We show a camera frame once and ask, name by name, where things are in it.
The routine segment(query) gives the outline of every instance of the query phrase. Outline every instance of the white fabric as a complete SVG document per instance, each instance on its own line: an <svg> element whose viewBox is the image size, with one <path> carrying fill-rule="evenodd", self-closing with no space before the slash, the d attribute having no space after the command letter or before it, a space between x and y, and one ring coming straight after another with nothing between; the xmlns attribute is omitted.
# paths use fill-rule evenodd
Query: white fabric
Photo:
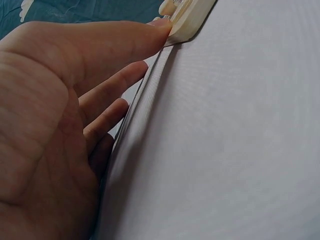
<svg viewBox="0 0 320 240"><path fill-rule="evenodd" d="M219 0L160 54L95 239L320 239L319 13L318 0Z"/></svg>

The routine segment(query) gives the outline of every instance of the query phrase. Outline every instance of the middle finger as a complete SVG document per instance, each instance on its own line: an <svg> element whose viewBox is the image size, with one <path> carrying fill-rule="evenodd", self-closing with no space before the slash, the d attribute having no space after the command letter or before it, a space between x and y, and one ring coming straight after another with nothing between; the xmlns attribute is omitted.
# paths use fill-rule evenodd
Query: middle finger
<svg viewBox="0 0 320 240"><path fill-rule="evenodd" d="M81 96L79 106L83 126L90 124L129 87L143 78L147 69L144 61L132 63Z"/></svg>

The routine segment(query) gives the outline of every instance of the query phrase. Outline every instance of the blue fabric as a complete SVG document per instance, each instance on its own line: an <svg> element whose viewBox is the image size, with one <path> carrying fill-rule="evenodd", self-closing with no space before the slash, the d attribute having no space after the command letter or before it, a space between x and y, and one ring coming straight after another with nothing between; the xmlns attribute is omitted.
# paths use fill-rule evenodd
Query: blue fabric
<svg viewBox="0 0 320 240"><path fill-rule="evenodd" d="M23 0L0 0L0 39L22 24ZM85 23L128 20L150 22L161 0L34 0L24 22Z"/></svg>

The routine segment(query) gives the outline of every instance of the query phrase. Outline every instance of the skin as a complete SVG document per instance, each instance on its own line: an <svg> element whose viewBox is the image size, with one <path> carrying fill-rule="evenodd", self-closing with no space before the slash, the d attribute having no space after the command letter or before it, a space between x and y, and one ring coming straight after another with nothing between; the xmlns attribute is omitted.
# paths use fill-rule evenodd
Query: skin
<svg viewBox="0 0 320 240"><path fill-rule="evenodd" d="M120 97L171 27L29 22L0 41L0 239L89 239Z"/></svg>

